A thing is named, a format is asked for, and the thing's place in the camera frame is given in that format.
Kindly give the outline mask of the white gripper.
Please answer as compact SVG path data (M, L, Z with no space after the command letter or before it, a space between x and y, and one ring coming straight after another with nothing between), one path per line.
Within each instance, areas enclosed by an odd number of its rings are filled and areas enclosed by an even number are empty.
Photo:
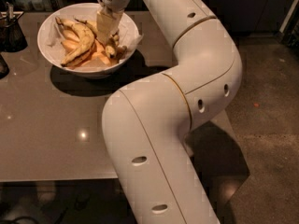
M112 13L98 11L96 14L97 39L105 45L111 35L118 31L121 14L116 13L126 9L130 0L97 0L102 7L112 10Z

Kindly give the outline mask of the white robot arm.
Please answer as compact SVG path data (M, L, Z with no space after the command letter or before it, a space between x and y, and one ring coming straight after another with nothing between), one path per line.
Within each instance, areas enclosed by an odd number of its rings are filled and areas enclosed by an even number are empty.
M109 97L107 152L138 224L220 224L184 139L234 99L239 52L201 0L143 1L178 63Z

